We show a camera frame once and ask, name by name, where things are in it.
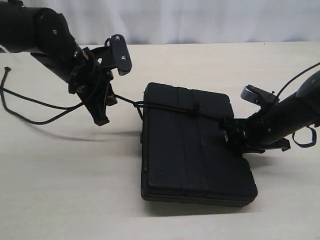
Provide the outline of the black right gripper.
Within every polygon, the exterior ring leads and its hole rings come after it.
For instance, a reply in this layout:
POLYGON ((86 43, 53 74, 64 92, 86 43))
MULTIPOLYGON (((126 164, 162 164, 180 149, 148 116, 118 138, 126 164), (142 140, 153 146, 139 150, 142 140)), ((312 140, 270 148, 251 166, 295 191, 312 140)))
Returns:
POLYGON ((218 121, 220 130, 235 130, 233 137, 225 136, 226 148, 234 156, 246 153, 262 154, 267 150, 280 149, 285 152, 291 148, 290 141, 284 136, 270 142, 266 138, 273 133, 273 128, 263 118, 263 111, 258 111, 248 118, 227 118, 218 121))

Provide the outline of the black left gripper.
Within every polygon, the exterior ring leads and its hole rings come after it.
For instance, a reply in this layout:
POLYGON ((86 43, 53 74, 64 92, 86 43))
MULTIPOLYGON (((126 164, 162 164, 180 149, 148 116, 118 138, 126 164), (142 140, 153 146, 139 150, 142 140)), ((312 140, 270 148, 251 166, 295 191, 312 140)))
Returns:
POLYGON ((107 50, 106 46, 93 49, 78 47, 73 54, 74 66, 68 79, 68 92, 76 94, 80 99, 74 107, 86 107, 93 122, 99 127, 110 122, 106 115, 107 105, 118 103, 111 85, 113 69, 102 66, 107 50))

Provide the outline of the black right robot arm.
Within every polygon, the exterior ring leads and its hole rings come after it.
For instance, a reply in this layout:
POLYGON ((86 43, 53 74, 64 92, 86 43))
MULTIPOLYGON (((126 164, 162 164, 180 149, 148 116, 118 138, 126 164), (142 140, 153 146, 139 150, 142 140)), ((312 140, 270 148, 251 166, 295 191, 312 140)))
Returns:
POLYGON ((235 155, 262 154, 290 149, 289 135, 311 125, 320 125, 320 73, 311 75, 300 88, 273 106, 262 107, 248 118, 223 118, 228 149, 235 155))

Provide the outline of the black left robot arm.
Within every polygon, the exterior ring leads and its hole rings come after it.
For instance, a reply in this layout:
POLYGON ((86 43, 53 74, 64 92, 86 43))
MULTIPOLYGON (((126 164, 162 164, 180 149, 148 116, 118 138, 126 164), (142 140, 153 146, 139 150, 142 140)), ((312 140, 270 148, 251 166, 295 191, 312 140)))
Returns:
POLYGON ((0 51, 27 52, 68 85, 98 126, 109 123, 106 108, 117 104, 111 86, 118 41, 108 38, 104 46, 81 48, 62 13, 47 7, 26 7, 21 0, 0 2, 0 51))

